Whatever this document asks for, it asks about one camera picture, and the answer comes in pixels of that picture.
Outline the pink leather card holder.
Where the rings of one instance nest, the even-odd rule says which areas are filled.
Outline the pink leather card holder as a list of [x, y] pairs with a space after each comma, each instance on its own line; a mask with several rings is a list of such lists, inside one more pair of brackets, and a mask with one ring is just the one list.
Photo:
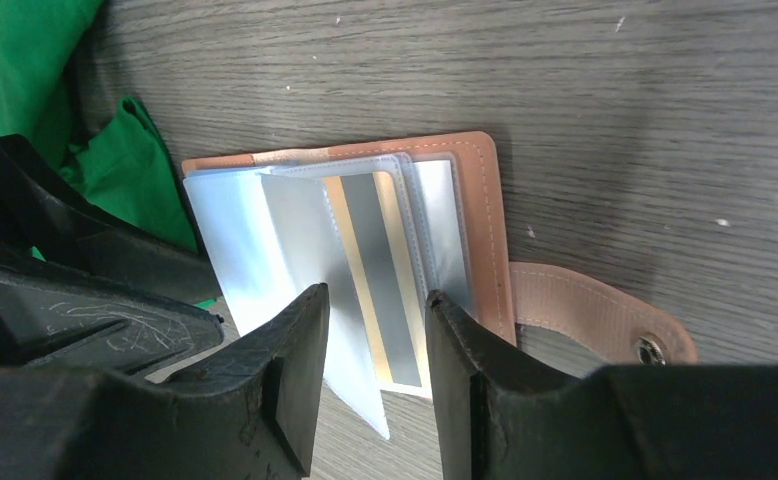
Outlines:
[[314, 149], [189, 159], [183, 185], [239, 334], [263, 325], [313, 283], [330, 288], [323, 378], [388, 437], [382, 389], [323, 180], [388, 172], [418, 254], [423, 307], [447, 293], [508, 343], [520, 325], [564, 335], [611, 363], [693, 364], [697, 348], [672, 316], [562, 267], [513, 262], [495, 143], [481, 131]]

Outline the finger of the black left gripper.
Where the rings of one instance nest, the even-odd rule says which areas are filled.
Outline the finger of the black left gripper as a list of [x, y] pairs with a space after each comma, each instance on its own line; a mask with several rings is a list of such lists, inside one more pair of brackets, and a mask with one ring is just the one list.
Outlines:
[[0, 365], [151, 373], [220, 345], [209, 261], [88, 202], [0, 137]]

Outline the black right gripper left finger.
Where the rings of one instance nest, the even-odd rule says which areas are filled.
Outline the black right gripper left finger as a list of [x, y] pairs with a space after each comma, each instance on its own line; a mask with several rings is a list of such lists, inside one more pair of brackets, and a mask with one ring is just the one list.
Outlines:
[[0, 368], [0, 479], [302, 479], [311, 470], [329, 290], [152, 384]]

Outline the gold striped credit card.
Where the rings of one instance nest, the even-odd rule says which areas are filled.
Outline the gold striped credit card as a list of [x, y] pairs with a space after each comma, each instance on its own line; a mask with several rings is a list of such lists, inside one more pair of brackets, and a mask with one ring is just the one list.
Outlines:
[[428, 397], [418, 254], [402, 182], [375, 172], [331, 176], [323, 183], [377, 382], [384, 390]]

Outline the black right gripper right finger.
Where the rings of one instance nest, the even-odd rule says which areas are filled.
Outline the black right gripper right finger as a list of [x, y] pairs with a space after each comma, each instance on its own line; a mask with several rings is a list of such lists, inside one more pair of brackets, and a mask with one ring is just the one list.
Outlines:
[[613, 365], [578, 379], [439, 290], [426, 337], [447, 479], [778, 479], [778, 365]]

